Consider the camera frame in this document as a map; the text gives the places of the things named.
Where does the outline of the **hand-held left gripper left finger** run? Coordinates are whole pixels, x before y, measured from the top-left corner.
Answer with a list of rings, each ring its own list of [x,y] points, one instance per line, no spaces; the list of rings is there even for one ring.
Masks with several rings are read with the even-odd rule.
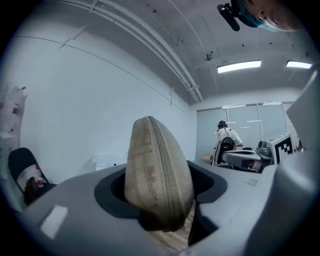
[[[23,213],[31,237],[54,256],[168,256],[140,224],[139,211],[113,195],[120,164],[69,178]]]

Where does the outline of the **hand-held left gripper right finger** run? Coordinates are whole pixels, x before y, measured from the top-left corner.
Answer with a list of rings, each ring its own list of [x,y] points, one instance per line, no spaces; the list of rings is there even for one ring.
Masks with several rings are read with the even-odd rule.
[[[261,174],[199,167],[224,177],[225,193],[201,203],[214,231],[184,256],[317,256],[320,253],[320,154],[289,155]]]

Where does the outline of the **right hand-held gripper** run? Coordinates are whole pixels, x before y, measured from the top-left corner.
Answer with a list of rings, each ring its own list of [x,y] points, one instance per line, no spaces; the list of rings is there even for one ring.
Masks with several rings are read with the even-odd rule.
[[[262,173],[264,168],[279,164],[293,153],[292,136],[280,133],[267,140],[261,140],[256,150],[230,150],[222,154],[222,160],[236,169]]]

